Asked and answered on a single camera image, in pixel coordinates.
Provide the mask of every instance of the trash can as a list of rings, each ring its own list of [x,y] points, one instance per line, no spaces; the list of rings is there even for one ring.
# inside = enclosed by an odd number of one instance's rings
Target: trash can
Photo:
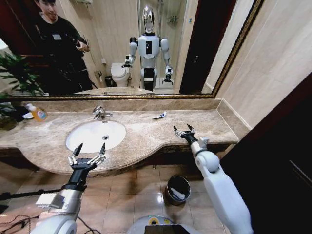
[[[178,206],[183,204],[191,194],[191,187],[186,178],[180,175],[171,177],[165,188],[165,196],[169,203]]]
[[[107,76],[104,79],[107,87],[116,87],[116,83],[111,76]]]

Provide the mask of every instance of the shower door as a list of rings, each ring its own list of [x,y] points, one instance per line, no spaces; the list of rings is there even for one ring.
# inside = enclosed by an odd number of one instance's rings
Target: shower door
[[[150,6],[153,8],[155,16],[154,33],[158,35],[160,39],[166,38],[169,42],[169,65],[172,66],[174,70],[172,76],[173,81],[176,75],[186,3],[187,0],[137,0],[140,35],[145,31],[142,21],[143,9],[145,6]],[[160,51],[156,60],[158,75],[154,88],[155,90],[173,89],[171,83],[162,83],[162,80],[165,78],[165,66]]]

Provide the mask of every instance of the bathroom counter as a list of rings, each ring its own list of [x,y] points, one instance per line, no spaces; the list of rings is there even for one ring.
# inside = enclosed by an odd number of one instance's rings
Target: bathroom counter
[[[167,116],[152,119],[160,111],[114,111],[107,121],[116,121],[126,128],[124,140],[106,151],[106,159],[91,173],[109,173],[134,165],[159,149],[170,145],[187,145],[185,139],[174,134],[173,125],[187,130],[190,124],[195,137],[208,137],[209,144],[235,144],[238,138],[217,110],[167,111]],[[18,148],[36,166],[59,174],[71,174],[66,148],[67,135],[80,124],[95,121],[89,112],[48,113],[44,122],[34,119],[19,123],[8,132],[0,132],[0,148]],[[80,153],[79,157],[96,154]]]
[[[91,89],[79,92],[77,94],[86,94],[86,95],[141,95],[141,94],[151,94],[153,93],[150,90],[140,89],[140,88],[131,88],[131,87],[105,87],[99,89]]]

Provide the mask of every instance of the faucet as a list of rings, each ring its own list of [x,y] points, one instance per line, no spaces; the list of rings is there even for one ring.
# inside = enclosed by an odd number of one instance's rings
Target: faucet
[[[103,119],[105,117],[112,117],[113,114],[112,113],[108,113],[105,112],[105,109],[101,106],[96,107],[93,112],[92,112],[94,116],[94,119]]]

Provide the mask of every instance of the person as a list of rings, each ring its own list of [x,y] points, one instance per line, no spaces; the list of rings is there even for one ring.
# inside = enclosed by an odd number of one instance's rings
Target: person
[[[51,81],[50,94],[73,94],[92,89],[93,82],[82,57],[89,52],[85,39],[66,19],[57,15],[56,0],[35,0],[41,9],[35,20],[40,47],[60,75]]]

